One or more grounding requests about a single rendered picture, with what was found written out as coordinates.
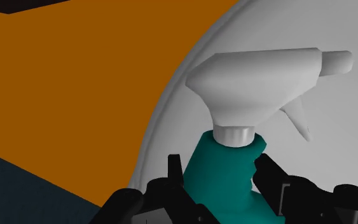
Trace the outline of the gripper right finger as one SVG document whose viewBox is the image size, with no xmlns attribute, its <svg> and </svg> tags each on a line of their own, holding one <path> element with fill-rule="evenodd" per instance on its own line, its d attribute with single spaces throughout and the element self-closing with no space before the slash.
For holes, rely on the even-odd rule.
<svg viewBox="0 0 358 224">
<path fill-rule="evenodd" d="M 325 191 L 309 179 L 287 174 L 266 153 L 254 165 L 254 184 L 285 224 L 358 224 L 358 186 L 340 184 Z"/>
</svg>

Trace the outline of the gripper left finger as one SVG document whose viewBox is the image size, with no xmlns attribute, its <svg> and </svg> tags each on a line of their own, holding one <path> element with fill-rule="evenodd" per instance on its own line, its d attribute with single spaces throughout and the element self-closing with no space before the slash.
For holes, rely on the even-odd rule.
<svg viewBox="0 0 358 224">
<path fill-rule="evenodd" d="M 167 177 L 152 179 L 146 192 L 133 188 L 115 191 L 89 224 L 219 224 L 184 189 L 181 158 L 168 156 Z"/>
</svg>

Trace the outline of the teal spray bottle white trigger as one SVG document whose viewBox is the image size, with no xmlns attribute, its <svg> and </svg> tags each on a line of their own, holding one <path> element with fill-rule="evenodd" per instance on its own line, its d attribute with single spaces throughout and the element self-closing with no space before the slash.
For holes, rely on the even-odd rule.
<svg viewBox="0 0 358 224">
<path fill-rule="evenodd" d="M 208 107 L 204 132 L 184 172 L 184 189 L 221 224 L 284 224 L 262 191 L 254 165 L 266 148 L 257 125 L 283 111 L 310 140 L 301 96 L 322 76 L 352 69 L 348 51 L 317 48 L 216 53 L 192 69 L 186 86 Z"/>
</svg>

